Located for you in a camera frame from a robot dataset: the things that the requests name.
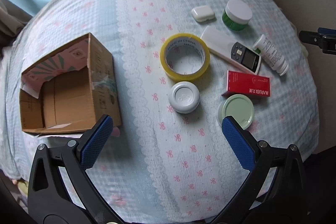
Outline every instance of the black control panel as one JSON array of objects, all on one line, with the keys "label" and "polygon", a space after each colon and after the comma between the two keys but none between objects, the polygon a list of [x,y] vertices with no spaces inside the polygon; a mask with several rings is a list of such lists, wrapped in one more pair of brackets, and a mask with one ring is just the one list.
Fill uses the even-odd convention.
[{"label": "black control panel", "polygon": [[260,56],[236,42],[231,49],[231,58],[252,72],[256,72]]}]

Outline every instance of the blue gripper pad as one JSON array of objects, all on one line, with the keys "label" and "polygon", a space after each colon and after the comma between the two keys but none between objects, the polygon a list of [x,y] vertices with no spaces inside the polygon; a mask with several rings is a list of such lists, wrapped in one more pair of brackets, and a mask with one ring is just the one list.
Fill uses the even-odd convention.
[{"label": "blue gripper pad", "polygon": [[112,131],[113,120],[108,116],[93,133],[81,151],[81,167],[83,170],[93,167]]},{"label": "blue gripper pad", "polygon": [[252,171],[255,165],[254,151],[227,117],[222,121],[222,132],[241,166]]}]

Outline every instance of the cardboard box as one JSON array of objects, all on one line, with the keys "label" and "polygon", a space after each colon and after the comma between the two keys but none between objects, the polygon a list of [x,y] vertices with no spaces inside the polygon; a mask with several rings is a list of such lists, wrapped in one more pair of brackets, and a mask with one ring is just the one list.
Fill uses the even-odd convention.
[{"label": "cardboard box", "polygon": [[228,70],[226,78],[226,90],[222,95],[229,96],[236,93],[252,97],[269,97],[269,78]]},{"label": "cardboard box", "polygon": [[76,38],[21,75],[22,131],[83,132],[103,114],[121,125],[112,54],[91,34]]}]

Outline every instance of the open cardboard box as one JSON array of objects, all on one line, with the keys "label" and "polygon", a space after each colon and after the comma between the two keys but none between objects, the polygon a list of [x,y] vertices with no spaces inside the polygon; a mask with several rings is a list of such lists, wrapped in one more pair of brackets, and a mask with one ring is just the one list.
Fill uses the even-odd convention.
[{"label": "open cardboard box", "polygon": [[76,38],[21,75],[22,131],[83,132],[103,114],[121,125],[112,54],[91,34]]}]

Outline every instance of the blue gingham pattern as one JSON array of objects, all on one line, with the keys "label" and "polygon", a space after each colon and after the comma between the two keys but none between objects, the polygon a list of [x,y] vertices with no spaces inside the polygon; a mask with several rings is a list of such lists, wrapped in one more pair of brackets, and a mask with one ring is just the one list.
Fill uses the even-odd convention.
[{"label": "blue gingham pattern", "polygon": [[[28,180],[39,143],[52,147],[69,140],[34,138],[21,131],[20,75],[45,54],[92,32],[113,54],[123,120],[120,137],[110,137],[87,170],[95,187],[127,222],[189,222],[216,215],[248,174],[216,121],[226,72],[234,68],[211,56],[209,69],[195,81],[200,106],[179,115],[170,110],[166,96],[174,83],[156,57],[162,41],[175,33],[201,36],[207,24],[195,22],[190,11],[205,4],[217,17],[208,25],[246,46],[265,33],[285,56],[290,69],[283,77],[262,63],[259,74],[271,79],[271,96],[254,102],[255,118],[248,130],[275,147],[295,143],[305,160],[317,145],[319,116],[316,88],[296,33],[272,0],[243,0],[253,18],[243,31],[232,32],[221,21],[227,1],[52,0],[24,28],[1,63],[1,79],[6,79],[0,83],[1,169],[13,179]],[[62,173],[73,201],[80,204]]]}]

